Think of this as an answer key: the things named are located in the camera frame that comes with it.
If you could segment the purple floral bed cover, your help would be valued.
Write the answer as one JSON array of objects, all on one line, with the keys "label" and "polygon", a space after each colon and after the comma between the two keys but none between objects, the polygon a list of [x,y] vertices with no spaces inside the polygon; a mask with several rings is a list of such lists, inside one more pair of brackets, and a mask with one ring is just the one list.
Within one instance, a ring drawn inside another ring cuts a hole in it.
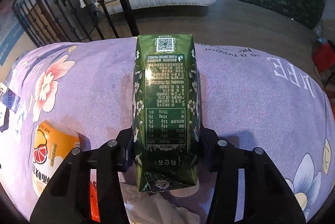
[{"label": "purple floral bed cover", "polygon": [[24,220],[305,223],[334,207],[334,112],[304,71],[191,36],[55,43],[11,72],[1,184]]}]

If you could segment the green drink carton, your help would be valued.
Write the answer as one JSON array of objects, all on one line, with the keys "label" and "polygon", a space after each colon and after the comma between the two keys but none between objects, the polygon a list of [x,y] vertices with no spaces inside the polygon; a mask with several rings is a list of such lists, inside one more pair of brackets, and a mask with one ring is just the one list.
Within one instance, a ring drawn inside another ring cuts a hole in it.
[{"label": "green drink carton", "polygon": [[137,189],[156,193],[195,186],[201,102],[192,35],[138,37],[132,112]]}]

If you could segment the white tissue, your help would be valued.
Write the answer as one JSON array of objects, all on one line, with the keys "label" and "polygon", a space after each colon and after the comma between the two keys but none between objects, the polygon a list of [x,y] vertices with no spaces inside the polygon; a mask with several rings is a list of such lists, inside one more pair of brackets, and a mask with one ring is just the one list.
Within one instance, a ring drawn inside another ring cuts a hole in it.
[{"label": "white tissue", "polygon": [[200,216],[173,205],[159,193],[140,193],[136,186],[122,183],[121,193],[130,223],[200,223]]}]

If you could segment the yellow white drink bottle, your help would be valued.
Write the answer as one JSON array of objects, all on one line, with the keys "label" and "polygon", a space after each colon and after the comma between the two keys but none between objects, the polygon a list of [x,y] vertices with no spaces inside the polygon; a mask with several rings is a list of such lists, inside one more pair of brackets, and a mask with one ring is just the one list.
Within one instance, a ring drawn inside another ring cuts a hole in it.
[{"label": "yellow white drink bottle", "polygon": [[62,161],[80,147],[78,133],[51,120],[41,122],[35,132],[32,156],[32,185],[41,196]]}]

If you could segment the clear water bottle blue label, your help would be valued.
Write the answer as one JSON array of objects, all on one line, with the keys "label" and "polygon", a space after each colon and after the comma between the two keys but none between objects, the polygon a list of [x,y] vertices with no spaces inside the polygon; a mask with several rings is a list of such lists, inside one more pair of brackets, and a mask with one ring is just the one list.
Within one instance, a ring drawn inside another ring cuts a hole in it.
[{"label": "clear water bottle blue label", "polygon": [[10,111],[16,113],[20,97],[4,83],[1,83],[1,127],[8,124]]}]

